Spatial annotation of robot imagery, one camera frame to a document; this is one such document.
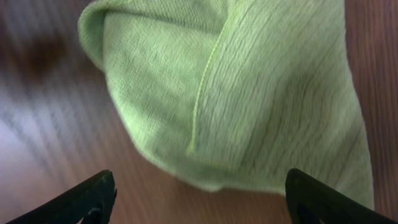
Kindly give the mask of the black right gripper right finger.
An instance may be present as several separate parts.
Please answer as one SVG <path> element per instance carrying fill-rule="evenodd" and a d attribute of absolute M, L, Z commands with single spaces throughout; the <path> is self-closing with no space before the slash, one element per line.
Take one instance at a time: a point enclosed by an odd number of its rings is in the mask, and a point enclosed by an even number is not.
<path fill-rule="evenodd" d="M 293 224 L 397 224 L 299 169 L 289 170 L 285 197 Z"/>

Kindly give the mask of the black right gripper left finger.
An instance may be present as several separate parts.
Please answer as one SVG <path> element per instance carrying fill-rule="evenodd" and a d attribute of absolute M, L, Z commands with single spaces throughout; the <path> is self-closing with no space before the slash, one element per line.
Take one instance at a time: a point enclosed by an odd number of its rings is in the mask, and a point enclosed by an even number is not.
<path fill-rule="evenodd" d="M 110 170 L 102 170 L 7 224 L 108 224 L 116 195 L 113 173 Z"/>

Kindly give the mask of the light green microfiber cloth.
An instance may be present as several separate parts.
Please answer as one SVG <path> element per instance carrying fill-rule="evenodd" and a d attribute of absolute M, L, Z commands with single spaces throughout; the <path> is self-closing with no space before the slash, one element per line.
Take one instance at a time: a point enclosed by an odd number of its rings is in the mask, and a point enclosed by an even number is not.
<path fill-rule="evenodd" d="M 374 208 L 343 1 L 94 1 L 78 33 L 162 170 L 203 190 L 284 194 L 297 168 Z"/>

